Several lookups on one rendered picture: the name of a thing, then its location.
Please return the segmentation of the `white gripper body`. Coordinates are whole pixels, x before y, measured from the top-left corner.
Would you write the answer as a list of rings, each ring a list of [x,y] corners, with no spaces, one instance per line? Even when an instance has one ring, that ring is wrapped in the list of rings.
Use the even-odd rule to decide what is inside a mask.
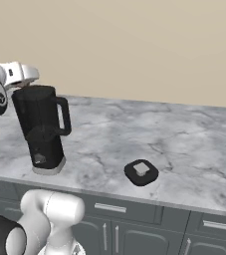
[[[22,71],[21,82],[23,84],[33,83],[40,78],[39,71],[34,67],[22,64],[21,71]]]

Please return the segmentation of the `black blender with grey base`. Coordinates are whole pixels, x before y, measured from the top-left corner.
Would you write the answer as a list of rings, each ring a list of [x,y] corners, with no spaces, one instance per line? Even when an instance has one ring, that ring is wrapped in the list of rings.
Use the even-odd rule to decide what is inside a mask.
[[[12,101],[29,147],[32,170],[58,174],[66,163],[61,136],[72,131],[67,99],[57,97],[54,87],[37,85],[14,91]]]

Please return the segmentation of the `black blender lid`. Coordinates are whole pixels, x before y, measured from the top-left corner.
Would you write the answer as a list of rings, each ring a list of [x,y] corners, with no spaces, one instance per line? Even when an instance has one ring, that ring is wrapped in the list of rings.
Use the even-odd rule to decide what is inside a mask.
[[[146,159],[137,159],[124,167],[125,176],[136,186],[146,186],[157,180],[158,169]]]

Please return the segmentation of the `grey cupboard door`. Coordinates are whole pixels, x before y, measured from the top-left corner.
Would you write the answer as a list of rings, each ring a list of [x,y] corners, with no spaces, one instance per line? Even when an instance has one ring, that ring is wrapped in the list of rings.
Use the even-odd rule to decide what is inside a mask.
[[[108,251],[104,249],[103,225],[107,224]],[[112,255],[112,230],[109,220],[85,217],[73,227],[73,233],[87,255]]]
[[[22,212],[18,203],[0,200],[0,215],[10,220],[18,221],[22,216]]]
[[[119,227],[118,253],[115,253],[115,227]],[[143,225],[112,223],[113,255],[178,255],[183,234]]]
[[[226,241],[187,234],[179,255],[184,255],[186,240],[191,239],[188,255],[226,255]]]

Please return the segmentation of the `grey drawer front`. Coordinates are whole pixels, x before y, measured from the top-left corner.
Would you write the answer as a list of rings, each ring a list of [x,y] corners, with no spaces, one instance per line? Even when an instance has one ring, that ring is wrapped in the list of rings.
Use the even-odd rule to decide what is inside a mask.
[[[161,206],[89,194],[82,194],[81,198],[84,200],[86,210],[90,214],[154,224],[160,224],[162,220],[163,208]],[[95,209],[95,203],[126,207],[126,213]]]
[[[207,232],[207,233],[213,233],[213,234],[216,234],[216,235],[226,235],[226,230],[210,228],[210,227],[204,227],[203,226],[203,220],[226,223],[226,216],[202,213],[201,216],[200,216],[200,219],[198,220],[198,230],[199,231]]]

